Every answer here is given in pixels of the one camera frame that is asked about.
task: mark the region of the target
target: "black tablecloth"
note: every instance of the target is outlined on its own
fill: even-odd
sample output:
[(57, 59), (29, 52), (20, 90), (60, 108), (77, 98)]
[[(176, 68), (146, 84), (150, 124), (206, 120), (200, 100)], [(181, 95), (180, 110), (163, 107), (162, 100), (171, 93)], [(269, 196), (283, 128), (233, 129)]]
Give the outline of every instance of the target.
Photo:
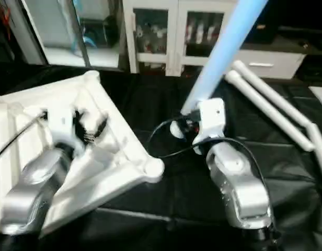
[[(70, 67), (0, 66), (0, 95), (83, 74)], [(194, 78), (101, 72), (101, 82), (144, 144), (152, 129), (178, 114)], [(322, 105), (306, 86), (271, 86), (322, 131)], [(322, 177), (306, 153), (232, 86), (222, 82), (227, 136), (254, 153), (271, 194), (284, 250), (322, 250)], [(168, 130), (152, 144), (155, 155), (184, 147)], [(219, 190), (201, 156), (188, 152), (166, 159), (163, 179), (141, 184), (49, 234), (41, 250), (241, 250), (225, 220)]]

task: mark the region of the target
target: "wire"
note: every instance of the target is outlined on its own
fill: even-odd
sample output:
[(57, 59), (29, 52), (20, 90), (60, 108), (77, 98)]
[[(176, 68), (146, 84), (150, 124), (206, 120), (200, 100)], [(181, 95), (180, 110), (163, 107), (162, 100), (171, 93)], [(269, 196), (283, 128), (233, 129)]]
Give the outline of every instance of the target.
[(232, 139), (232, 138), (227, 138), (227, 137), (220, 137), (220, 138), (211, 138), (211, 139), (206, 139), (204, 141), (201, 141), (201, 142), (198, 142), (196, 144), (193, 144), (189, 147), (186, 147), (182, 150), (179, 150), (177, 152), (173, 152), (173, 153), (170, 153), (170, 154), (167, 154), (167, 155), (163, 155), (163, 156), (157, 156), (155, 158), (169, 158), (169, 157), (174, 157), (178, 154), (181, 154), (181, 153), (184, 153), (184, 152), (187, 152), (197, 146), (200, 146), (200, 145), (203, 145), (203, 144), (206, 144), (206, 143), (220, 143), (220, 142), (232, 142), (232, 143), (236, 143), (237, 145), (241, 146), (250, 156), (250, 158), (253, 160), (254, 164), (258, 166), (257, 164), (257, 161), (253, 155), (253, 153), (249, 150), (249, 148), (247, 146), (244, 145), (244, 143), (236, 140), (236, 139)]
[(44, 115), (44, 113), (39, 114), (34, 119), (32, 119), (26, 126), (24, 126), (18, 133), (16, 133), (15, 136), (13, 136), (9, 140), (9, 142), (6, 143), (5, 146), (3, 146), (1, 148), (0, 156), (5, 152), (5, 150), (8, 149), (9, 146), (11, 146), (12, 143), (14, 143), (16, 141), (16, 139), (18, 139), (19, 136), (21, 136), (27, 129), (29, 129), (33, 124), (35, 124), (38, 121), (38, 119), (40, 119), (43, 115)]
[(172, 118), (172, 119), (168, 119), (168, 120), (165, 120), (163, 121), (161, 124), (159, 124), (154, 130), (153, 132), (150, 134), (150, 136), (148, 137), (148, 140), (146, 142), (146, 150), (147, 152), (150, 151), (150, 143), (152, 141), (152, 138), (154, 137), (154, 135), (157, 133), (158, 130), (160, 130), (162, 127), (166, 126), (167, 124), (170, 124), (172, 123), (173, 121), (178, 121), (178, 120), (181, 120), (181, 119), (184, 119), (186, 118), (187, 116), (178, 116), (178, 117), (175, 117), (175, 118)]

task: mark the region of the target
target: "white wall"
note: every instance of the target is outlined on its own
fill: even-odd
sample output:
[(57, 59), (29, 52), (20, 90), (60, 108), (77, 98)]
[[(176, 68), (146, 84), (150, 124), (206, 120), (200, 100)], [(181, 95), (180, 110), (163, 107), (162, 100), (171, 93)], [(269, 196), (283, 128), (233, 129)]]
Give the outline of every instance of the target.
[(82, 5), (82, 18), (104, 20), (109, 16), (108, 0), (80, 0)]
[(57, 0), (25, 0), (44, 46), (70, 48), (73, 38), (68, 31)]

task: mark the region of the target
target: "drawer handle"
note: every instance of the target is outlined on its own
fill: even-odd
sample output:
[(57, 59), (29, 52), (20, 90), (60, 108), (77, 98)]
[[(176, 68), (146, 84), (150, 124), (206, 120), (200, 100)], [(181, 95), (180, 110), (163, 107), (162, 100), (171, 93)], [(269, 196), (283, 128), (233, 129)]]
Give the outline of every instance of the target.
[(249, 66), (257, 66), (257, 67), (273, 67), (274, 64), (265, 64), (265, 63), (249, 63)]

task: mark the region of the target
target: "black device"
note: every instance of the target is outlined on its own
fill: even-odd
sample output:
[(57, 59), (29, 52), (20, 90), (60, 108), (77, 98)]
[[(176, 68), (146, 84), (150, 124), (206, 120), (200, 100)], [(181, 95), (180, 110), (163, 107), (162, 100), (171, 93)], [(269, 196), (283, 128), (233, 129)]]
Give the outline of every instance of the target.
[(322, 56), (308, 55), (298, 69), (297, 76), (303, 81), (322, 82)]
[(322, 1), (269, 0), (245, 43), (270, 44), (277, 33), (322, 39)]

